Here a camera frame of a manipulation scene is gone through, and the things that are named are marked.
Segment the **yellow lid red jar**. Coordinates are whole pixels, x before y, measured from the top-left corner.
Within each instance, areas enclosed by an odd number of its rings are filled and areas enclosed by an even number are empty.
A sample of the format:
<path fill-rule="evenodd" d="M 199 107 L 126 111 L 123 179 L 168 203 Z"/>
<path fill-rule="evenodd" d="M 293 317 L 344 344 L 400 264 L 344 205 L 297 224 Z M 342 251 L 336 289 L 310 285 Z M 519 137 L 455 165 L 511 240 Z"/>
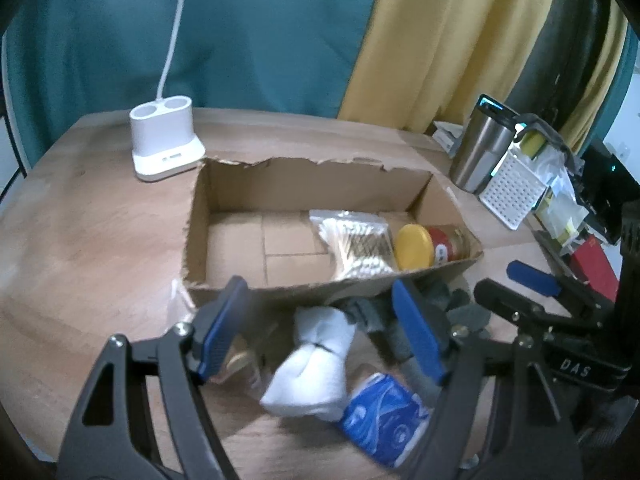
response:
<path fill-rule="evenodd" d="M 464 260 L 471 253 L 470 242 L 456 226 L 403 226 L 394 238 L 398 269 L 416 271 Z"/>

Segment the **grey gloves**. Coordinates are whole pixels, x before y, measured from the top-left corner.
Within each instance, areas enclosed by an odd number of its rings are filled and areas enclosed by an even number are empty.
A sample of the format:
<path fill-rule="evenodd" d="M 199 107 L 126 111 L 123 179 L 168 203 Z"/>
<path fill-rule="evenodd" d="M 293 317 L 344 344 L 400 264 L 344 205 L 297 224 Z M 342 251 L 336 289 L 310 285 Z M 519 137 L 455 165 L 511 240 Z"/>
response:
<path fill-rule="evenodd" d="M 396 368 L 410 390 L 432 408 L 449 373 L 451 339 L 458 328 L 487 338 L 490 313 L 463 289 L 441 281 L 398 280 L 378 296 L 353 296 L 341 307 L 374 344 L 383 363 Z"/>

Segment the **blue tissue pack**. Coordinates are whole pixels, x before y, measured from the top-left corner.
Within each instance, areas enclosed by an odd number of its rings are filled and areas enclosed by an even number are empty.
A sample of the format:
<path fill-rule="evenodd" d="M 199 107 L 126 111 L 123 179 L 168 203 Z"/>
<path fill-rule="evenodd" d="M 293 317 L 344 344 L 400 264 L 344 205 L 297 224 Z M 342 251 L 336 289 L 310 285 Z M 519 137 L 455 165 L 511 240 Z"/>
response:
<path fill-rule="evenodd" d="M 399 468 L 423 437 L 430 418 L 420 396 L 392 375 L 376 372 L 352 392 L 336 426 L 372 460 Z"/>

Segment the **cotton swab bag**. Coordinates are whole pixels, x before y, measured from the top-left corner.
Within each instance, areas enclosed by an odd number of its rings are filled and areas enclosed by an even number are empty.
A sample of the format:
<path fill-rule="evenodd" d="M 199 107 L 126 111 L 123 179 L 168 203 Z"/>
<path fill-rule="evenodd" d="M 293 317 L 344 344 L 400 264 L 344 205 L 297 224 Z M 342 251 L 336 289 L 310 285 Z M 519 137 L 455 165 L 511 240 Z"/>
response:
<path fill-rule="evenodd" d="M 365 280 L 398 271 L 390 226 L 381 216 L 313 209 L 309 220 L 333 256 L 334 281 Z"/>

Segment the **clear bag of snacks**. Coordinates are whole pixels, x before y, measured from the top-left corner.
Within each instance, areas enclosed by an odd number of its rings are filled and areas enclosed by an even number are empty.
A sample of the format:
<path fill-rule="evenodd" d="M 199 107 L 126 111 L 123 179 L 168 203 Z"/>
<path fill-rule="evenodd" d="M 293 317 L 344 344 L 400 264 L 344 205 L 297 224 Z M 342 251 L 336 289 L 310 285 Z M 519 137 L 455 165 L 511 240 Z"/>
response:
<path fill-rule="evenodd" d="M 250 310 L 252 292 L 244 278 L 235 276 L 213 300 L 201 307 L 194 304 L 182 281 L 171 282 L 167 307 L 167 325 L 190 325 L 192 342 L 186 352 L 188 369 L 202 382 L 223 384 L 235 375 L 243 375 L 247 388 L 262 391 L 269 375 L 264 371 L 262 345 L 274 332 L 245 336 L 241 322 Z"/>

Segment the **white socks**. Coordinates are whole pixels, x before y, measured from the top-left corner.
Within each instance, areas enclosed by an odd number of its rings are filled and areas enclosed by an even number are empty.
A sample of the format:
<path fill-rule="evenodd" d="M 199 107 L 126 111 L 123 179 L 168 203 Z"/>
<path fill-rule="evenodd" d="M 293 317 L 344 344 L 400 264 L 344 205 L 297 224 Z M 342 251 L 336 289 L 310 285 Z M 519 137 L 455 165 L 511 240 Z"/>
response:
<path fill-rule="evenodd" d="M 356 324 L 341 310 L 298 308 L 295 349 L 274 372 L 260 405 L 279 417 L 340 420 L 348 404 L 346 358 L 355 334 Z"/>

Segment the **red box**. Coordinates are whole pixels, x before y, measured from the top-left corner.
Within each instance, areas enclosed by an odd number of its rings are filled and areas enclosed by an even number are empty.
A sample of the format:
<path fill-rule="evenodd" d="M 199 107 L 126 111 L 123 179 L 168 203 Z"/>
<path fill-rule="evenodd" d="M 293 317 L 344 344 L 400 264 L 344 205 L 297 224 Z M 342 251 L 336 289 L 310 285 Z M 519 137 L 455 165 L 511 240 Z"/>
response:
<path fill-rule="evenodd" d="M 601 296 L 614 301 L 618 292 L 611 263 L 597 237 L 589 235 L 570 255 L 570 270 Z"/>

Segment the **clear plastic bags pile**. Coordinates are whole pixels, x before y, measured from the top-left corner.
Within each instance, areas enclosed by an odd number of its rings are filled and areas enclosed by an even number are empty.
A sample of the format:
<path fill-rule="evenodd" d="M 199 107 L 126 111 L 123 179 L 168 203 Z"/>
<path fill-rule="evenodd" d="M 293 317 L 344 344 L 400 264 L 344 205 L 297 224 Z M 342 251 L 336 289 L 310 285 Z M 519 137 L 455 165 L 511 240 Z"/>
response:
<path fill-rule="evenodd" d="M 562 254 L 576 240 L 588 210 L 579 205 L 572 177 L 580 177 L 584 161 L 568 147 L 562 136 L 533 113 L 518 115 L 523 129 L 516 136 L 525 166 L 546 186 L 534 211 L 536 217 L 561 247 Z"/>

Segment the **white perforated basket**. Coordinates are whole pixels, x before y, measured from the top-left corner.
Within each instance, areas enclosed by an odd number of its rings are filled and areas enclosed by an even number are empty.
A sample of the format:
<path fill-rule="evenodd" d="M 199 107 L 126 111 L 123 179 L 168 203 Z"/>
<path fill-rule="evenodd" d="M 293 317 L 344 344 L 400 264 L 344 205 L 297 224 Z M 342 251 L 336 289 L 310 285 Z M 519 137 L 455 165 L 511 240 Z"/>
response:
<path fill-rule="evenodd" d="M 507 151 L 478 199 L 507 228 L 515 231 L 546 189 L 547 185 L 518 156 Z"/>

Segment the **black monitor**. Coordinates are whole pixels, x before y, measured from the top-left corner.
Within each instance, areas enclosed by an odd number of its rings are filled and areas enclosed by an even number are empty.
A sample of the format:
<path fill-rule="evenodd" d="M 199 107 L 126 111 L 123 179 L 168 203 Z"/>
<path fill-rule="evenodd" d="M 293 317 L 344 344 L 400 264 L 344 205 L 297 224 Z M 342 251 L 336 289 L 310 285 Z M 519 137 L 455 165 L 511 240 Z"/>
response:
<path fill-rule="evenodd" d="M 580 198 L 590 211 L 590 226 L 615 245 L 622 234 L 623 206 L 639 199 L 639 183 L 600 140 L 588 146 L 582 160 Z"/>

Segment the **stainless steel tumbler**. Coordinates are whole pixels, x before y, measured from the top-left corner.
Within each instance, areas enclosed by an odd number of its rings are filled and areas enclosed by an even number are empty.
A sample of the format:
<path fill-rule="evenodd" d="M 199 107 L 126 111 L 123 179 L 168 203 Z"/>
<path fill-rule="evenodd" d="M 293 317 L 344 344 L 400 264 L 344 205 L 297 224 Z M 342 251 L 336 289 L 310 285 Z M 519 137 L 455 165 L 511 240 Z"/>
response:
<path fill-rule="evenodd" d="M 449 179 L 476 193 L 515 136 L 516 113 L 487 94 L 478 98 L 465 123 L 461 142 L 449 169 Z"/>

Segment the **cardboard box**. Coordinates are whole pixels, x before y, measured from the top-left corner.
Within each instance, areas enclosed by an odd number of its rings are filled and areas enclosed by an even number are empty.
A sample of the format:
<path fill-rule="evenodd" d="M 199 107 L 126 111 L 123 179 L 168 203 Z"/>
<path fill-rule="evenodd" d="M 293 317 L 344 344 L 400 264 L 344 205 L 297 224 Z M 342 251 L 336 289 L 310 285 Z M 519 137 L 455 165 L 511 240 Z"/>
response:
<path fill-rule="evenodd" d="M 356 162 L 205 159 L 181 278 L 205 304 L 235 276 L 261 304 L 373 296 L 398 275 L 457 275 L 483 247 L 427 170 Z"/>

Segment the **yellow curtain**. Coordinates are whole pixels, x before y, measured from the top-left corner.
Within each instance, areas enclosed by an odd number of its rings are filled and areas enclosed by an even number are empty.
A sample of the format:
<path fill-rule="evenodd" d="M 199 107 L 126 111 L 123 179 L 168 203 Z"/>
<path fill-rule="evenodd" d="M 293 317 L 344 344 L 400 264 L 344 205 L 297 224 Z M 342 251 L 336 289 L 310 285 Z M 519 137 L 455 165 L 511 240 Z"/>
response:
<path fill-rule="evenodd" d="M 510 94 L 551 3 L 375 0 L 338 116 L 412 132 L 460 124 L 480 94 Z"/>

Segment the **white desk lamp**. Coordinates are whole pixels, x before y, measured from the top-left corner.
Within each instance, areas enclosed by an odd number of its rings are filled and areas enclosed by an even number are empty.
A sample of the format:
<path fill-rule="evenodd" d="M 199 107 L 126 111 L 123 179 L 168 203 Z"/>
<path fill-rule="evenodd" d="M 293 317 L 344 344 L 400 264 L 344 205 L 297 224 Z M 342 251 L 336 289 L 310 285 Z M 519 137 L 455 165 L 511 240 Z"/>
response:
<path fill-rule="evenodd" d="M 194 131 L 192 100 L 188 96 L 164 96 L 174 60 L 184 0 L 177 0 L 167 54 L 155 99 L 129 112 L 134 174 L 142 182 L 157 182 L 198 166 L 206 149 Z"/>

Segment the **teal curtain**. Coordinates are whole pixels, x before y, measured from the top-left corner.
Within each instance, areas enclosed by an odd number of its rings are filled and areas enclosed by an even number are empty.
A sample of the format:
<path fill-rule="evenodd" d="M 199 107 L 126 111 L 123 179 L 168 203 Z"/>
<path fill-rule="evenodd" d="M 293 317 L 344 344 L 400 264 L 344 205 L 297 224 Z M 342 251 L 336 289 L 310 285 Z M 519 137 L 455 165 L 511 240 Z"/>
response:
<path fill-rule="evenodd" d="M 82 116 L 157 93 L 197 107 L 334 117 L 374 0 L 23 0 L 6 82 L 25 155 Z"/>

